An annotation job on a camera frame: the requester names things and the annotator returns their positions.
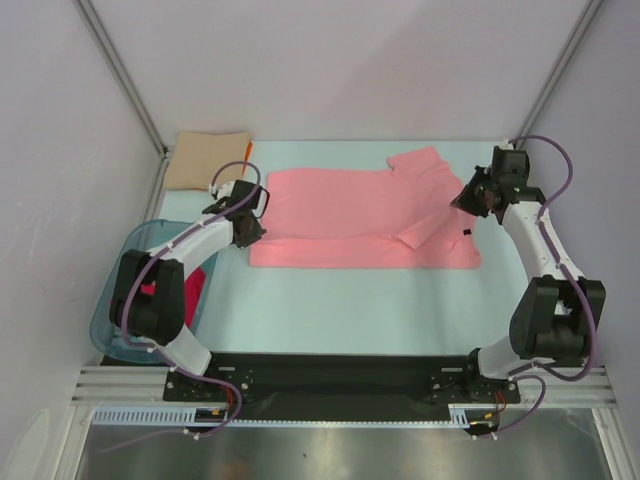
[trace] beige cloth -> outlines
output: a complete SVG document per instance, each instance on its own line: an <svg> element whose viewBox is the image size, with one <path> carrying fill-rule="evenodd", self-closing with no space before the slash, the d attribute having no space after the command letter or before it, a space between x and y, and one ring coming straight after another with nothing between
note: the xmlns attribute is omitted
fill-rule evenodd
<svg viewBox="0 0 640 480"><path fill-rule="evenodd" d="M248 133L209 135L180 132L169 167L164 175L167 190L208 190L213 176L225 163L244 161L251 140ZM242 165L224 170L218 185L242 178Z"/></svg>

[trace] gray wall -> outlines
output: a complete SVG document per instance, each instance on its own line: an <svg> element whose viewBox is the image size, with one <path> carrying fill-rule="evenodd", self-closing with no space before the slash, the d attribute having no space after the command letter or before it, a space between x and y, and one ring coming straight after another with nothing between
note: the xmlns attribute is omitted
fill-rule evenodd
<svg viewBox="0 0 640 480"><path fill-rule="evenodd" d="M179 130L501 138L526 116L586 3L95 1L168 145Z"/></svg>
<svg viewBox="0 0 640 480"><path fill-rule="evenodd" d="M0 18L0 467L46 409L43 472L158 159L70 0L0 2Z"/></svg>
<svg viewBox="0 0 640 480"><path fill-rule="evenodd" d="M640 2L607 2L535 129L575 161L575 180L552 209L586 275L607 287L600 351L636 450L640 446ZM566 175L551 147L529 144L548 192Z"/></svg>

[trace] red cloth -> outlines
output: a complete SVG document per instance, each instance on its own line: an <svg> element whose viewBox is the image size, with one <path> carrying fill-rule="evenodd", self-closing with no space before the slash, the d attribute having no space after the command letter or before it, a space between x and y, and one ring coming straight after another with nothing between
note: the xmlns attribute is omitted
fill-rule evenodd
<svg viewBox="0 0 640 480"><path fill-rule="evenodd" d="M191 328L191 324L193 323L193 317L196 314L196 307L198 306L206 278L207 275L204 273L204 270L197 268L189 275L187 281L184 282L184 323L189 328ZM156 285L155 283L142 285L140 291L147 295L153 295L156 291Z"/></svg>

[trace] pink shirt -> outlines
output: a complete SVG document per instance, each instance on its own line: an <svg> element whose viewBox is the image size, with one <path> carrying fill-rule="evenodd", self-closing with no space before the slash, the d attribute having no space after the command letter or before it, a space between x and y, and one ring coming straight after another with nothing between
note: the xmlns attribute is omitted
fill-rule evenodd
<svg viewBox="0 0 640 480"><path fill-rule="evenodd" d="M450 206L462 182L433 147L389 170L298 168L268 176L256 267L476 268L475 217Z"/></svg>

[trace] black mounting plate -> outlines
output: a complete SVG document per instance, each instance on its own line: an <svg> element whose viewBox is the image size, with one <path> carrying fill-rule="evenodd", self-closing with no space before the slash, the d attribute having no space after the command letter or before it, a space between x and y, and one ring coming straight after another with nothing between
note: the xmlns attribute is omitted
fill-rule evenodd
<svg viewBox="0 0 640 480"><path fill-rule="evenodd" d="M515 384L469 379L465 356L215 354L206 376L242 394L239 418L265 421L449 420L451 403L519 403ZM223 402L215 385L169 372L166 402Z"/></svg>

